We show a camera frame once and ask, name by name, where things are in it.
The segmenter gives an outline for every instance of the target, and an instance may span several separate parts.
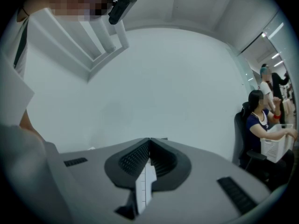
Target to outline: white plastic crate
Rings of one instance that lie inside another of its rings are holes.
[[[275,125],[267,132],[276,132],[282,128],[293,128],[293,125]],[[267,156],[267,160],[278,162],[288,149],[292,150],[294,138],[284,135],[280,140],[261,139],[261,154]]]

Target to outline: dark hair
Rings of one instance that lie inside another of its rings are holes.
[[[250,92],[248,96],[248,103],[250,111],[254,111],[258,107],[258,102],[263,99],[263,93],[259,90]]]

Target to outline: black rubber pad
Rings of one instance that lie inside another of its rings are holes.
[[[242,215],[256,207],[256,203],[231,177],[223,177],[217,182]]]
[[[72,160],[64,161],[64,163],[67,167],[77,165],[77,164],[80,164],[80,163],[83,163],[83,162],[87,162],[87,159],[86,158],[78,158],[78,159],[72,159]]]

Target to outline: white sleeve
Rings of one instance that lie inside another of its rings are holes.
[[[261,85],[260,85],[260,90],[261,92],[266,95],[266,94],[269,94],[271,92],[270,90],[270,87],[268,86],[268,84],[266,82],[261,82]]]

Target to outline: person with teal hair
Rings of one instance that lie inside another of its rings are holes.
[[[262,78],[262,82],[260,84],[260,91],[264,95],[264,99],[263,99],[264,105],[268,110],[274,111],[275,110],[275,105],[273,103],[274,97],[273,97],[272,90],[267,83],[267,82],[271,81],[271,72],[268,68],[262,67],[260,69],[260,75]]]

